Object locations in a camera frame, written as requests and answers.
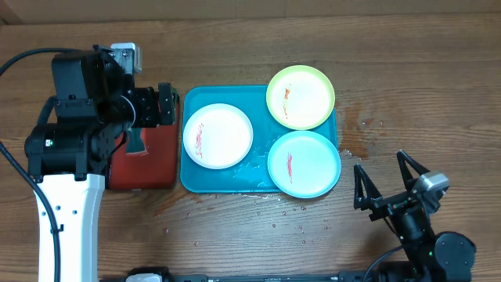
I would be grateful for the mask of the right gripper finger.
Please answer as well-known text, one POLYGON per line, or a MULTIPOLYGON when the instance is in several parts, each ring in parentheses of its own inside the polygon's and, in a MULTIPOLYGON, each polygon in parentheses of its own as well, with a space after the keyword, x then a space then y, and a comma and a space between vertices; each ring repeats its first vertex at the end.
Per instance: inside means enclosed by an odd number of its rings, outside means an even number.
POLYGON ((371 209, 374 202, 382 199, 382 195, 360 164, 354 165, 353 172, 355 180, 354 209, 371 209))
POLYGON ((400 150, 396 156, 405 188, 407 191, 411 191, 417 181, 417 178, 412 176, 409 166, 418 173, 418 176, 428 173, 429 170, 411 158, 404 150, 400 150))

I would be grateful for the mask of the green and pink sponge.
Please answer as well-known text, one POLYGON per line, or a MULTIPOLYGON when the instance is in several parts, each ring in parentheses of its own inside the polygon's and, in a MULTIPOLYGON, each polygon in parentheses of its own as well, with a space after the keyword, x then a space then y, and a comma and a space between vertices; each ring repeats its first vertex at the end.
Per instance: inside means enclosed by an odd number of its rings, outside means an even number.
POLYGON ((146 147, 142 139, 141 128, 130 128, 127 131, 126 154, 145 154, 146 147))

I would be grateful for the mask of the white plate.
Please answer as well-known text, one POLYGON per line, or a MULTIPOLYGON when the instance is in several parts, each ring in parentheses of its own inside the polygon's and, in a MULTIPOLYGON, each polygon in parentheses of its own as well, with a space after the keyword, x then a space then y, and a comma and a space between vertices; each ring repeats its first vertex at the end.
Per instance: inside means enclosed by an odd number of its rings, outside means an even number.
POLYGON ((214 103, 197 110, 183 129, 183 146, 198 165, 229 168, 249 153, 254 139, 250 119, 237 107, 214 103))

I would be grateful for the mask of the light blue plate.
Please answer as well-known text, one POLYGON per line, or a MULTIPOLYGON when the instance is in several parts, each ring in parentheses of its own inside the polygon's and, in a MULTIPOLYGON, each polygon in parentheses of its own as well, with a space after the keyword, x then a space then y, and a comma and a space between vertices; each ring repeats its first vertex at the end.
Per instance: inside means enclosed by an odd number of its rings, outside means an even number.
POLYGON ((341 177, 341 158, 326 137, 313 131, 293 131, 272 145, 267 168, 273 183, 301 199, 320 197, 341 177))

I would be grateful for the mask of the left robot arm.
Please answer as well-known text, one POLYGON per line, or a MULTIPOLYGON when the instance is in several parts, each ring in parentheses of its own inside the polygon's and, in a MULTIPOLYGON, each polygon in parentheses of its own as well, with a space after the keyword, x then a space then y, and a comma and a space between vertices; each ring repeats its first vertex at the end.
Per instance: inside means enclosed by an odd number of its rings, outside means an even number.
POLYGON ((126 142, 138 149, 141 129, 176 121, 175 89, 136 87, 141 69, 132 43, 52 59, 56 94, 24 146, 38 188, 41 281, 97 280, 99 208, 112 155, 126 142))

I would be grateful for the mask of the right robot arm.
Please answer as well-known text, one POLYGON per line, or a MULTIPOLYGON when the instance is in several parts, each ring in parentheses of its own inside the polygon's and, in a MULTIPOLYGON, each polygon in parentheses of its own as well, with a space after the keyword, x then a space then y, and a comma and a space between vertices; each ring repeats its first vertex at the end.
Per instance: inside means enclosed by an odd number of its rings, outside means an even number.
POLYGON ((431 171, 405 151, 397 153, 405 191, 385 198, 360 164, 353 167, 354 208, 383 219, 400 245, 377 258, 363 281, 470 281, 476 246, 457 232, 435 233, 431 215, 441 207, 448 177, 431 171))

